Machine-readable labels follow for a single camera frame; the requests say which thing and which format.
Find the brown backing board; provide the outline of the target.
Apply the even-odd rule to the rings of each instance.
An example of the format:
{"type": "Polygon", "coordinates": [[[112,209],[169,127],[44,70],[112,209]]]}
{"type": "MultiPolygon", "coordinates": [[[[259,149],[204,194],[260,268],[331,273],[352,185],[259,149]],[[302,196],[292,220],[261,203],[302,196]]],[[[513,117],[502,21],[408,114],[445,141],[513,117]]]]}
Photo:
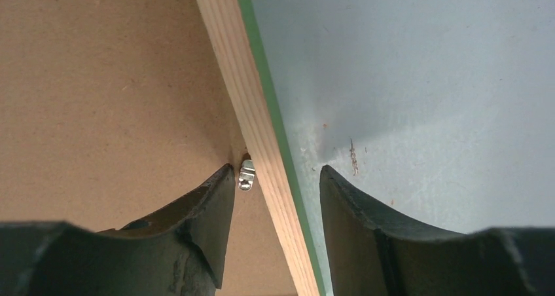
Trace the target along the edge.
{"type": "Polygon", "coordinates": [[[234,169],[223,284],[295,295],[196,0],[1,0],[1,224],[121,229],[234,169]]]}

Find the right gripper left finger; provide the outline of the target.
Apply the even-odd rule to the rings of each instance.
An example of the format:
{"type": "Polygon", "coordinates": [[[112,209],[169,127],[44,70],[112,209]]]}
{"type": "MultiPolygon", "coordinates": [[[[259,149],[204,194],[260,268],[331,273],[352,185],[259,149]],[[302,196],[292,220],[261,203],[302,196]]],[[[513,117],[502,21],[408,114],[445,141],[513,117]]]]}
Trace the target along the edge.
{"type": "Polygon", "coordinates": [[[214,295],[222,287],[234,169],[121,229],[1,224],[2,295],[214,295]]]}

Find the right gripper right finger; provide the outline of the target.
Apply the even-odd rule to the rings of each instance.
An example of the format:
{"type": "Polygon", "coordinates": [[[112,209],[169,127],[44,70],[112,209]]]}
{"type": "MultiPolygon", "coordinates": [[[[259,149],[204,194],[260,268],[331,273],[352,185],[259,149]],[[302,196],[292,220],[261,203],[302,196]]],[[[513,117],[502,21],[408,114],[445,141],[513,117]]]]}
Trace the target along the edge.
{"type": "Polygon", "coordinates": [[[554,229],[461,234],[411,218],[331,166],[320,173],[335,295],[553,295],[554,229]]]}

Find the wooden picture frame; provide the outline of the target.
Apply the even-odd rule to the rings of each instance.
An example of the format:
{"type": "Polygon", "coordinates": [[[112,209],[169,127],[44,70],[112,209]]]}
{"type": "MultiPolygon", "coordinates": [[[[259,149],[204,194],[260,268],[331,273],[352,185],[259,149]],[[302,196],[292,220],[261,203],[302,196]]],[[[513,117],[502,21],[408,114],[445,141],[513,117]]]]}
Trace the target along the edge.
{"type": "Polygon", "coordinates": [[[323,275],[251,0],[197,0],[257,181],[299,295],[323,275]]]}

